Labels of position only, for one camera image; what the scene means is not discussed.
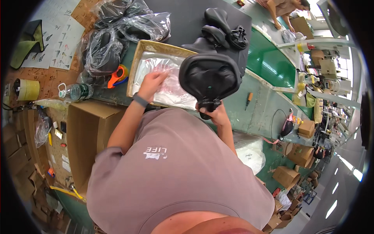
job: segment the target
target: black fitness band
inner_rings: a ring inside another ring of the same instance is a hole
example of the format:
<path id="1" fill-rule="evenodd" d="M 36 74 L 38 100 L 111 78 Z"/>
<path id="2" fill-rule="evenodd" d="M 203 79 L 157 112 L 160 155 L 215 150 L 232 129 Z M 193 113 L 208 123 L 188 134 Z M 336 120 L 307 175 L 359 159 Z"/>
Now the black fitness band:
<path id="1" fill-rule="evenodd" d="M 138 96 L 138 92 L 136 92 L 134 94 L 134 96 L 132 97 L 132 99 L 135 102 L 139 103 L 144 108 L 147 107 L 147 105 L 148 105 L 148 102 L 146 100 L 144 100 L 143 98 L 141 98 L 141 97 Z"/>

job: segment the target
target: floor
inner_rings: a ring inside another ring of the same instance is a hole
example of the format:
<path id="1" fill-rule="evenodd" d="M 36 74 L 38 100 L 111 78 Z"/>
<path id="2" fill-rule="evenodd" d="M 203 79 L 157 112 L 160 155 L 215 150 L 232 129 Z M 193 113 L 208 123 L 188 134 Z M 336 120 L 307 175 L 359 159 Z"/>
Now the floor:
<path id="1" fill-rule="evenodd" d="M 225 0 L 226 2 L 232 4 L 236 8 L 240 8 L 236 1 L 234 0 Z M 270 18 L 269 13 L 267 10 L 265 10 L 263 7 L 255 3 L 253 0 L 245 0 L 246 5 L 242 8 L 240 8 L 241 11 L 246 13 L 247 15 L 252 17 L 252 24 L 258 25 L 260 28 L 264 27 L 267 30 L 267 33 L 271 36 L 272 41 L 276 42 L 277 44 L 282 44 L 283 40 L 281 37 L 281 32 L 279 30 L 276 30 L 273 26 L 273 21 Z M 261 76 L 263 79 L 268 81 L 274 86 L 282 86 L 282 87 L 293 87 L 294 86 L 294 77 L 295 77 L 295 67 L 292 66 L 291 61 L 285 56 L 285 54 L 289 54 L 292 56 L 294 53 L 293 51 L 284 51 L 284 53 L 280 52 L 275 45 L 266 39 L 259 31 L 252 28 L 252 37 L 251 37 L 251 45 L 248 53 L 248 62 L 247 62 L 247 68 L 250 69 L 252 72 L 256 73 L 257 75 Z M 125 61 L 124 64 L 131 64 L 131 60 Z M 235 93 L 236 97 L 232 99 L 233 105 L 238 105 L 237 100 L 238 96 L 243 100 L 245 100 L 245 96 L 248 94 L 248 90 L 255 89 L 253 88 L 253 84 L 249 83 L 248 80 L 252 80 L 254 78 L 250 77 L 249 75 L 245 75 L 243 77 L 243 83 L 241 85 L 241 88 L 237 93 Z M 266 95 L 266 98 L 264 100 L 265 103 L 262 103 L 263 106 L 261 106 L 261 103 L 251 102 L 249 109 L 247 110 L 248 118 L 251 118 L 250 113 L 253 113 L 255 108 L 259 111 L 259 108 L 263 108 L 264 111 L 266 109 L 274 109 L 272 110 L 272 113 L 277 108 L 276 103 L 271 103 L 273 99 L 278 99 L 279 97 L 276 96 L 277 94 L 273 94 L 270 91 L 264 92 L 264 90 L 260 93 L 258 91 L 258 98 L 261 98 L 261 95 Z M 282 104 L 284 111 L 288 108 L 287 106 L 290 106 L 291 104 Z M 230 109 L 228 109 L 228 114 L 231 116 L 230 119 L 235 119 L 234 115 L 237 113 L 230 113 Z M 312 110 L 308 108 L 300 108 L 308 117 L 311 117 Z M 270 137 L 272 129 L 270 129 L 270 121 L 271 116 L 258 116 L 258 121 L 261 122 L 261 119 L 263 123 L 267 126 L 266 128 L 263 128 L 263 136 Z M 258 123 L 256 121 L 253 121 L 254 123 L 248 123 L 245 121 L 242 121 L 240 123 L 240 119 L 237 119 L 237 123 L 235 123 L 237 126 L 241 128 L 241 130 L 246 129 L 246 132 L 252 132 L 255 130 L 255 128 L 258 128 Z M 282 154 L 275 152 L 271 150 L 272 145 L 264 142 L 263 145 L 263 152 L 266 155 L 266 163 L 264 168 L 257 174 L 257 176 L 266 183 L 266 187 L 268 190 L 272 193 L 276 188 L 283 189 L 283 186 L 280 185 L 276 180 L 272 178 L 273 172 L 277 168 L 277 166 L 285 165 L 289 168 L 293 168 L 295 164 L 287 159 L 286 157 L 283 157 Z M 300 168 L 299 172 L 302 176 L 305 176 L 309 174 L 310 169 L 304 169 Z M 70 199 L 69 196 L 57 192 L 59 198 L 61 199 L 62 205 L 64 208 L 69 210 L 69 214 L 71 218 L 76 221 L 77 223 L 80 223 L 84 225 L 88 229 L 92 229 L 92 220 L 90 219 L 86 206 L 74 201 L 73 199 Z"/>

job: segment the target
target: cardboard tray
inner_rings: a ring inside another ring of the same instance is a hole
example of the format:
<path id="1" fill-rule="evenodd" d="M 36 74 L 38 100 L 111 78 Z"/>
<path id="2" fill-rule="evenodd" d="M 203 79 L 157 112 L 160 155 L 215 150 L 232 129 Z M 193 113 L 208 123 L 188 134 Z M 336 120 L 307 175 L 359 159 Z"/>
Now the cardboard tray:
<path id="1" fill-rule="evenodd" d="M 140 40 L 138 42 L 138 46 L 135 50 L 134 58 L 132 61 L 131 69 L 130 69 L 130 74 L 129 74 L 129 81 L 127 82 L 127 91 L 126 91 L 126 96 L 127 97 L 132 97 L 132 87 L 134 85 L 134 79 L 135 75 L 138 69 L 138 65 L 140 62 L 140 59 L 143 55 L 144 51 L 149 51 L 149 52 L 156 52 L 156 53 L 161 53 L 161 54 L 169 54 L 169 55 L 174 55 L 178 57 L 184 57 L 187 58 L 188 56 L 197 54 L 196 52 L 189 51 L 187 49 L 183 49 L 177 46 L 161 43 L 161 42 L 153 42 L 149 40 Z M 165 105 L 162 103 L 150 103 L 151 105 L 154 106 L 163 106 L 163 107 L 173 107 L 169 105 Z"/>

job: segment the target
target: water bottle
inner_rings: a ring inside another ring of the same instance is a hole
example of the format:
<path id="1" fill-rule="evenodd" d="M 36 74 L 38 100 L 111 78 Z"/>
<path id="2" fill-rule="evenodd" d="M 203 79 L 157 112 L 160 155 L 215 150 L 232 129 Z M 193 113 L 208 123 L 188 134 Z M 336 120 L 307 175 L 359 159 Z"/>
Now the water bottle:
<path id="1" fill-rule="evenodd" d="M 65 86 L 65 89 L 60 90 L 60 86 Z M 71 101 L 79 101 L 84 99 L 89 99 L 94 93 L 94 88 L 89 84 L 72 84 L 66 85 L 61 83 L 58 85 L 58 96 L 61 98 L 66 98 Z"/>

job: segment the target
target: person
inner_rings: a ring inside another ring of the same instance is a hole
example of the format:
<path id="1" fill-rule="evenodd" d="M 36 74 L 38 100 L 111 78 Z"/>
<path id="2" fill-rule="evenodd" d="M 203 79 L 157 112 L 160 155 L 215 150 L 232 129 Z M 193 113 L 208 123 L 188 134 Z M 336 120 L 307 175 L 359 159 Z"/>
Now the person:
<path id="1" fill-rule="evenodd" d="M 325 156 L 329 156 L 330 151 L 328 149 L 321 149 L 320 146 L 314 149 L 314 157 L 317 159 L 323 159 Z"/>
<path id="2" fill-rule="evenodd" d="M 237 157 L 223 103 L 211 117 L 218 135 L 179 108 L 144 113 L 166 73 L 139 92 L 92 167 L 87 210 L 106 233 L 263 233 L 274 198 Z"/>
<path id="3" fill-rule="evenodd" d="M 291 32 L 295 32 L 289 21 L 289 15 L 296 9 L 310 10 L 310 4 L 307 0 L 256 0 L 261 6 L 268 9 L 274 21 L 275 27 L 279 30 L 282 26 L 279 24 L 277 17 L 282 16 Z"/>

